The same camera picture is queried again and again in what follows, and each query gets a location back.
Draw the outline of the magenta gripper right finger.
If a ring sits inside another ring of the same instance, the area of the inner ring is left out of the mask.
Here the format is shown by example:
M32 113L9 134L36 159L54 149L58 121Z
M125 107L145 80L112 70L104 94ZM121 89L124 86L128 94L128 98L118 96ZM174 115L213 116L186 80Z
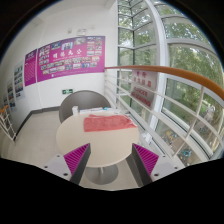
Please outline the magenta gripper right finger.
M140 145L132 144L131 171L139 186L145 186L152 182L151 173L158 159L157 154Z

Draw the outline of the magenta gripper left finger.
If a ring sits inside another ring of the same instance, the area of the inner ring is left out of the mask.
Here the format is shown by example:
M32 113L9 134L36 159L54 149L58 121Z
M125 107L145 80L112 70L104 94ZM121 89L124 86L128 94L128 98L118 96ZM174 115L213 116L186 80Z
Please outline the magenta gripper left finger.
M85 144L64 155L65 162L71 172L70 181L72 183L80 183L90 154L90 144Z

